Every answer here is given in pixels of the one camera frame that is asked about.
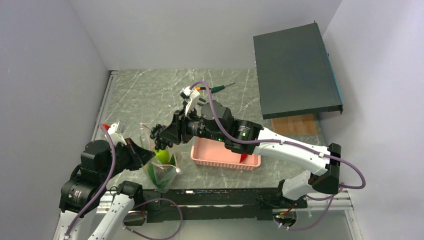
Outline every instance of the clear plastic bag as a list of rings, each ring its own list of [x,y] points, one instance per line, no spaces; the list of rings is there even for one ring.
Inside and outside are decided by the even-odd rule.
[[[150,129],[141,123],[140,126],[141,146],[156,153],[156,156],[143,166],[143,170],[157,189],[161,193],[166,193],[170,189],[175,177],[182,174],[178,167],[178,162],[182,158],[181,152],[176,146],[172,148],[168,147],[166,150],[156,151],[155,143],[149,137]]]

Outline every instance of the screwdriver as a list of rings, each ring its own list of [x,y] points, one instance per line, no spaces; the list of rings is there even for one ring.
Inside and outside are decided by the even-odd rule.
[[[226,87],[231,86],[233,84],[235,84],[235,82],[230,83],[228,85],[214,86],[214,87],[212,87],[210,89],[210,91],[214,94],[214,93],[217,93],[217,92],[219,92],[219,91],[221,91],[221,90],[225,89]],[[196,87],[196,90],[197,91],[199,91],[199,90],[206,90],[206,87],[204,87],[204,86],[197,86]]]

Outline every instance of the marble countertop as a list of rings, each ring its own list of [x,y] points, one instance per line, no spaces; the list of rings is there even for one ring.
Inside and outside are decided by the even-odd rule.
[[[140,123],[148,127],[155,124],[169,125],[174,111],[182,107],[180,90],[203,78],[211,87],[235,82],[234,85],[214,93],[213,99],[230,108],[235,118],[256,122],[272,129],[271,120],[262,119],[255,69],[120,70],[105,122],[125,122],[124,137],[132,138],[136,144],[140,144]],[[324,146],[326,143],[321,127],[318,121],[316,124],[318,135],[286,137]],[[192,139],[188,144],[177,146],[182,153],[182,160],[179,161],[182,174],[172,182],[172,189],[276,187],[280,180],[292,178],[304,171],[299,166],[267,156],[262,157],[261,165],[253,171],[198,166],[190,158],[193,142]],[[124,180],[142,184],[144,189],[155,188],[142,169],[123,171],[109,182],[108,188]]]

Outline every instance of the pink tray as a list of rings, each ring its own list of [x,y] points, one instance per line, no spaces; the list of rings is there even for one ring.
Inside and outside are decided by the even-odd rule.
[[[242,163],[241,154],[231,152],[224,147],[224,143],[205,138],[196,138],[191,147],[190,157],[197,165],[215,166],[230,169],[254,170],[261,165],[261,156],[247,155]]]

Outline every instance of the wall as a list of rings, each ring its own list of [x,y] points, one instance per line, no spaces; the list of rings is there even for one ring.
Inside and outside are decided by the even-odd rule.
[[[318,23],[341,0],[71,0],[108,69],[254,68],[253,36]]]
[[[0,239],[52,239],[108,71],[68,0],[3,0],[0,76]]]
[[[349,192],[364,239],[424,238],[423,21],[419,0],[344,0],[323,36],[345,105],[321,125],[367,179]]]

